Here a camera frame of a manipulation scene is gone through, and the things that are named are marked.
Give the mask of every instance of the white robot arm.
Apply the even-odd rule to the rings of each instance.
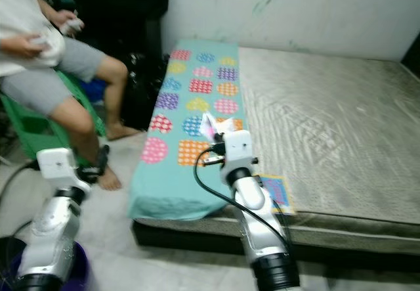
[[[67,148],[37,153],[42,176],[55,188],[55,194],[33,220],[14,290],[60,290],[67,281],[74,262],[80,205],[89,196],[89,183],[102,175],[108,152],[108,146],[102,148],[99,167],[89,168],[77,168],[73,152]]]
[[[250,133],[229,131],[216,134],[215,140],[217,143],[211,150],[217,155],[204,160],[203,164],[222,164],[220,178],[232,190],[234,202],[229,203],[239,208],[236,217],[242,227],[242,243],[259,291],[300,290],[299,272],[285,225],[272,213],[270,194],[253,176],[252,165],[258,160],[252,155]],[[194,168],[197,182],[209,191],[199,180],[196,170],[197,167]]]

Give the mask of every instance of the black bag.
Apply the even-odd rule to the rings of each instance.
[[[131,53],[129,58],[123,60],[129,69],[121,109],[121,119],[125,125],[136,129],[148,129],[165,77],[167,60],[165,57],[161,62],[152,62],[138,53]]]

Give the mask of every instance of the knee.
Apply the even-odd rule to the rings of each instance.
[[[114,60],[110,66],[110,77],[112,81],[118,83],[125,83],[127,81],[128,69],[124,63],[119,60]]]
[[[71,131],[82,137],[90,137],[95,134],[94,126],[95,124],[93,123],[91,115],[88,112],[84,112],[77,118],[77,122],[71,128]]]

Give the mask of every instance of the person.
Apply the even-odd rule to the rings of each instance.
[[[109,140],[138,131],[121,124],[120,110],[127,82],[124,63],[82,42],[63,37],[56,27],[77,18],[70,11],[55,11],[44,0],[0,0],[0,90],[16,102],[64,127],[72,146],[90,162],[99,150],[89,113],[72,97],[54,68],[89,82],[94,77],[108,86],[104,92],[106,132]],[[46,43],[33,40],[42,36]],[[103,189],[121,183],[108,166],[98,180]]]

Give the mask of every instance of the teal cloth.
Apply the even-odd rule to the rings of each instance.
[[[210,81],[211,92],[191,91],[193,79],[196,79],[196,85],[198,80]],[[239,91],[234,96],[223,95],[218,91],[221,83],[225,83],[225,86],[231,83]],[[202,85],[201,89],[209,90],[209,83]],[[178,95],[178,102],[171,95],[168,99],[167,94]],[[199,124],[203,110],[187,108],[187,104],[197,98],[208,103],[208,111],[214,117],[239,119],[246,129],[237,45],[203,40],[178,42],[172,52],[167,75],[155,105],[145,149],[131,181],[129,217],[193,220],[203,218],[225,206],[224,201],[209,194],[195,182],[192,165],[179,164],[180,141],[207,142],[195,126]],[[219,99],[234,101],[238,105],[238,111],[227,114],[225,110],[216,108],[215,103]],[[160,118],[158,127],[159,121],[154,122],[158,115],[167,118],[172,126]],[[198,174],[206,185],[230,196],[228,186],[221,183],[219,170],[219,166],[201,167]]]

